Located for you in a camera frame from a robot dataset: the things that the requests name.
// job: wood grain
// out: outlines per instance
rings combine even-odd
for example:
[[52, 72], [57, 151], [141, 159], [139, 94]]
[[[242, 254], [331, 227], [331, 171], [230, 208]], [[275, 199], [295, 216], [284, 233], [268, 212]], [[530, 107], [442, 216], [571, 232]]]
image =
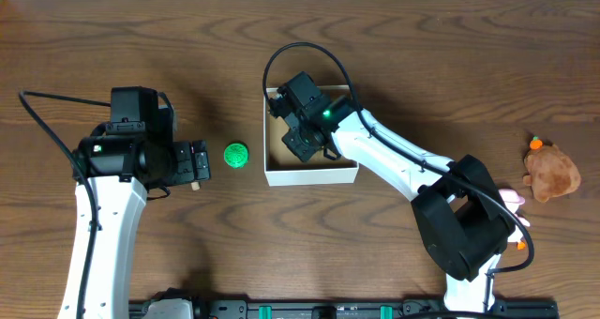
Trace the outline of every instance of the wood grain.
[[[270, 189], [260, 81], [279, 46], [309, 40], [345, 64], [387, 127], [455, 159], [471, 153], [528, 202], [536, 258], [499, 276], [502, 296], [553, 297], [600, 316], [600, 0], [5, 0], [0, 3], [0, 318], [55, 317], [75, 226], [68, 162], [20, 89], [108, 100], [119, 85], [168, 93], [179, 139], [208, 142], [213, 179], [173, 189], [140, 224], [131, 297], [168, 287], [252, 298], [442, 295], [410, 204], [365, 168], [353, 185]], [[273, 68], [320, 84], [313, 51]], [[71, 147], [109, 112], [32, 99]], [[581, 188], [539, 204], [521, 184], [535, 134], [558, 144]], [[243, 140], [248, 167], [221, 159]], [[502, 264], [523, 259], [511, 248]]]

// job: brown table surface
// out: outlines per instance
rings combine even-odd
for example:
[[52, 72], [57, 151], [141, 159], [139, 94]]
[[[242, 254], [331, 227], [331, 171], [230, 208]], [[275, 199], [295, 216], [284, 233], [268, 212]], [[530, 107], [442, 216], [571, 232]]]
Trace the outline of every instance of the brown table surface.
[[[132, 299], [182, 286], [255, 299], [443, 295], [410, 204], [368, 169], [352, 185], [267, 186], [261, 77], [296, 40], [331, 49], [387, 127], [441, 155], [473, 154], [525, 196], [535, 261], [498, 276], [497, 295], [600, 316], [600, 0], [4, 0], [0, 317], [56, 316], [76, 220], [69, 164], [19, 103], [24, 88], [97, 100], [113, 86], [160, 89], [177, 137], [208, 142], [212, 180], [143, 213]], [[303, 50], [282, 55], [269, 83], [299, 70], [342, 81]], [[31, 101], [71, 148], [109, 116]], [[533, 134], [573, 158], [577, 192], [533, 200], [521, 182]], [[242, 170], [222, 159], [233, 140], [249, 147]], [[523, 258], [511, 246], [501, 264]]]

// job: green round object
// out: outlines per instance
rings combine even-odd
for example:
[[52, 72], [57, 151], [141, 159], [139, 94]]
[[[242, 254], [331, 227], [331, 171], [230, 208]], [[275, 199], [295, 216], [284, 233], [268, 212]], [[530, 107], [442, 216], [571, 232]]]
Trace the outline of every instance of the green round object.
[[225, 148], [223, 158], [232, 168], [242, 168], [248, 163], [248, 149], [240, 143], [229, 144]]

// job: green strip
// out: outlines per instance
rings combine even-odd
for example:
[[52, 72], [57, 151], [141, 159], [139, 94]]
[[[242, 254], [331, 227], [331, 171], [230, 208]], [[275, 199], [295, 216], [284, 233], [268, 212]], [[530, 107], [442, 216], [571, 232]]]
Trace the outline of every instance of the green strip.
[[271, 319], [271, 307], [270, 306], [261, 306], [259, 308], [259, 319]]
[[391, 306], [381, 306], [381, 319], [394, 319], [394, 309]]

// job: open cardboard box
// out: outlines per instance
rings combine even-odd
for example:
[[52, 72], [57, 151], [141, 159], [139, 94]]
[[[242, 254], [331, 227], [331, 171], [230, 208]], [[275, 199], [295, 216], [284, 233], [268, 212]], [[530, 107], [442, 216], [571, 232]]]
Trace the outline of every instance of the open cardboard box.
[[[346, 94], [348, 85], [327, 85], [319, 87], [332, 99]], [[276, 88], [268, 88], [267, 93], [276, 94]], [[264, 154], [264, 175], [269, 186], [311, 185], [353, 183], [358, 173], [358, 163], [349, 159], [330, 160], [323, 154], [315, 154], [303, 163], [281, 141], [288, 132], [283, 118], [273, 118], [266, 102], [262, 108], [262, 141]]]

